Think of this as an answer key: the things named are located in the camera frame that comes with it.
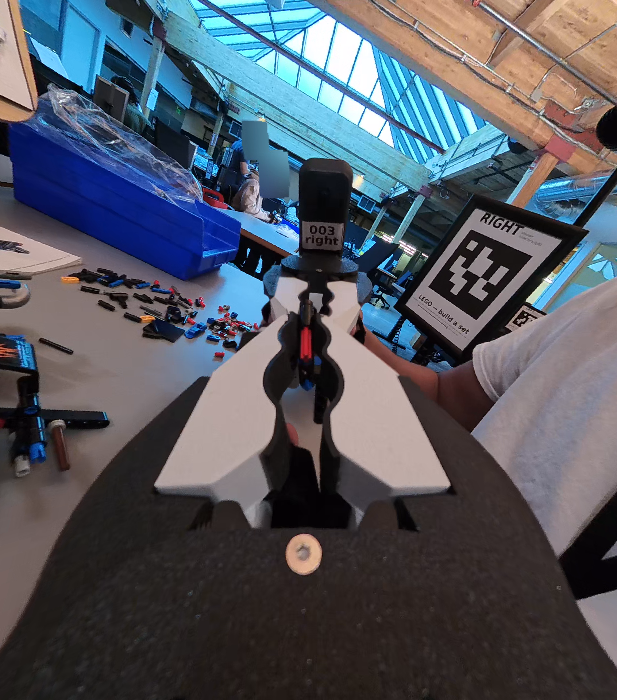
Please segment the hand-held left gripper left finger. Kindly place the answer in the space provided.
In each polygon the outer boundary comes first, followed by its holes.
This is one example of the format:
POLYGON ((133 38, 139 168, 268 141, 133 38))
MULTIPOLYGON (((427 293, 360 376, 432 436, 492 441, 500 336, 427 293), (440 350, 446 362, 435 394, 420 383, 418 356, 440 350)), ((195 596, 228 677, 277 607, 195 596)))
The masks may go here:
POLYGON ((284 314, 210 376, 154 488, 160 495, 232 501, 250 526, 269 526, 266 496, 288 475, 280 399, 292 377, 295 315, 284 314))

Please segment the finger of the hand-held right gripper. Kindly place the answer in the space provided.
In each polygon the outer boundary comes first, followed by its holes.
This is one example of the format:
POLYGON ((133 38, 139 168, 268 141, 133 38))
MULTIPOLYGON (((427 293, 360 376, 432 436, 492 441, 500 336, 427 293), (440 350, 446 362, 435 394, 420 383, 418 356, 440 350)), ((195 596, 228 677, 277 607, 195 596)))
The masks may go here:
POLYGON ((307 281, 295 276, 278 275, 270 281, 270 326, 279 328, 279 322, 286 322, 298 316, 301 296, 308 292, 307 281))
POLYGON ((328 281, 327 291, 329 312, 321 314, 322 325, 332 335, 334 332, 352 335, 362 310, 358 282, 346 279, 328 281))

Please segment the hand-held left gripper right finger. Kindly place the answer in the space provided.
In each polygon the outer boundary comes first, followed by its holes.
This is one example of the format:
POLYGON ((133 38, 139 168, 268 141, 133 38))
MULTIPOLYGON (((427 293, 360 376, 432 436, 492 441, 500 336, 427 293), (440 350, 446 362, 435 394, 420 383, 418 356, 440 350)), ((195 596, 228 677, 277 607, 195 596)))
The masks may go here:
POLYGON ((320 488, 366 512, 376 501, 451 487, 399 375, 330 318, 317 331, 325 398, 320 488))

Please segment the black lego beam with pins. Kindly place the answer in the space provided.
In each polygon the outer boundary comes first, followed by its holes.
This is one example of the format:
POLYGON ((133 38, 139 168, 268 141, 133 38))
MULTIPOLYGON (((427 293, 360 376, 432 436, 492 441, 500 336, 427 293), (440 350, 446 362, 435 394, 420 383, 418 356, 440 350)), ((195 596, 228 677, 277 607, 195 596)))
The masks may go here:
POLYGON ((298 360, 296 364, 298 385, 306 391, 314 391, 313 422, 322 425, 327 407, 327 397, 321 389, 322 360, 314 337, 315 306, 309 297, 300 302, 298 360))

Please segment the person's right forearm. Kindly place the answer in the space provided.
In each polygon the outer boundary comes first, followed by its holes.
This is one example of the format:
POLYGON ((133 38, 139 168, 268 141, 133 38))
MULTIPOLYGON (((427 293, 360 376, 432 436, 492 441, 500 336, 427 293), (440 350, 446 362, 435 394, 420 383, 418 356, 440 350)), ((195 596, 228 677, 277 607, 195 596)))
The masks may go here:
POLYGON ((472 362, 445 372, 435 372, 393 354, 367 329, 364 345, 398 375, 411 380, 427 398, 468 431, 473 431, 494 405, 481 385, 472 362))

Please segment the pile of small colourful lego pieces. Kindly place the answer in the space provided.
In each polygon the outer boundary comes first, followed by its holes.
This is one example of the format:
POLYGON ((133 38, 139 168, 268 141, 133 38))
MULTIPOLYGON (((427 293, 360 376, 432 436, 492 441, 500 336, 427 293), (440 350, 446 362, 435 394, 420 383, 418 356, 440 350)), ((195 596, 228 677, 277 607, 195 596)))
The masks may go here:
POLYGON ((185 330, 178 340, 202 338, 209 345, 218 346, 215 361, 224 360, 227 351, 236 351, 243 335, 259 329, 258 323, 244 321, 230 304, 213 307, 203 296, 189 297, 178 286, 164 285, 157 279, 149 281, 99 267, 71 272, 61 276, 60 281, 77 287, 83 295, 96 297, 99 309, 136 325, 141 337, 146 324, 157 318, 185 330))

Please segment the dark flat lego panel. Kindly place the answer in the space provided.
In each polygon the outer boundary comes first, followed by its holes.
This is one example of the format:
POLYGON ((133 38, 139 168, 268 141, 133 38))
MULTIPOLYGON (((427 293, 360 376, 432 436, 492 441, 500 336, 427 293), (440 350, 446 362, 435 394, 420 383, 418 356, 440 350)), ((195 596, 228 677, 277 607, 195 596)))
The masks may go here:
POLYGON ((163 319, 154 318, 148 322, 142 330, 142 337, 149 339, 163 339, 169 343, 175 343, 185 333, 179 326, 163 319))

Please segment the background work table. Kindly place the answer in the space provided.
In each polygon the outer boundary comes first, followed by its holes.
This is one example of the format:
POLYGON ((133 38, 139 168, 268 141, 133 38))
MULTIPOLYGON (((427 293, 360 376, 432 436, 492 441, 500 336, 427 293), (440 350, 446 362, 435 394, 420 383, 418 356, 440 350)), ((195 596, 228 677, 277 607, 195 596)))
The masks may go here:
POLYGON ((244 212, 227 210, 226 214, 240 223, 240 233, 247 239, 282 258, 296 255, 298 234, 286 224, 272 224, 244 212))

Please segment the black framed marker sign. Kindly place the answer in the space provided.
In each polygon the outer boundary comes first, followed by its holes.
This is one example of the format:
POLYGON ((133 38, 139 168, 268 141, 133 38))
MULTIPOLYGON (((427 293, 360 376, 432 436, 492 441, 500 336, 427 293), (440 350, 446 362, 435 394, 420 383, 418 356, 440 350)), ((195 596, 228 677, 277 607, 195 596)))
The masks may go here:
POLYGON ((513 319, 588 230, 472 195, 395 309, 460 364, 513 319))

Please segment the small marker tag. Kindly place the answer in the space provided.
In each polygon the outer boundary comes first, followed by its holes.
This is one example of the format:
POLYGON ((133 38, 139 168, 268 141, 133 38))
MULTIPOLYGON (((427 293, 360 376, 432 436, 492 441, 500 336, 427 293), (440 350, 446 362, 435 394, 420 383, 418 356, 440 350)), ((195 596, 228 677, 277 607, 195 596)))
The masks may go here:
POLYGON ((545 317, 547 314, 528 303, 523 303, 513 314, 511 319, 505 324, 506 333, 512 333, 517 329, 525 327, 536 319, 545 317))

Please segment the stacked blue plastic bins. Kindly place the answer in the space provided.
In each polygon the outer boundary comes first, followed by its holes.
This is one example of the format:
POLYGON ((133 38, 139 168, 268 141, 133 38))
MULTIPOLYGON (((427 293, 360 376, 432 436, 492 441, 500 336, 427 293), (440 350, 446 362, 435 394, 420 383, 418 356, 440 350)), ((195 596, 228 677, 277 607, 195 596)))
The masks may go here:
POLYGON ((235 219, 204 200, 167 201, 49 143, 24 122, 8 134, 17 201, 182 281, 234 260, 235 219))

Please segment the clear plastic bag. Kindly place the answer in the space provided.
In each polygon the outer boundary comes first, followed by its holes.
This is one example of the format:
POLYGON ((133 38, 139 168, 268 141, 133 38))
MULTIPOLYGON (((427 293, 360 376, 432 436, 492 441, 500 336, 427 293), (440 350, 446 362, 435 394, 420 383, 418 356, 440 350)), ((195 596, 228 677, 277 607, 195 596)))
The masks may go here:
POLYGON ((190 170, 78 92, 50 83, 23 126, 169 202, 181 206, 203 200, 190 170))

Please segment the white instruction booklet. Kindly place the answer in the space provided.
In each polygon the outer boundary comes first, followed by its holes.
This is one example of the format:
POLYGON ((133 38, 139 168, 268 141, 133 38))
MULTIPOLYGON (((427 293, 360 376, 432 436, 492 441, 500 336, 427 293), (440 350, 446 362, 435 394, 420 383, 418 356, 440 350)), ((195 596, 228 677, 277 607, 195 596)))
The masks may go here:
POLYGON ((0 270, 38 275, 74 267, 82 259, 0 226, 0 270))

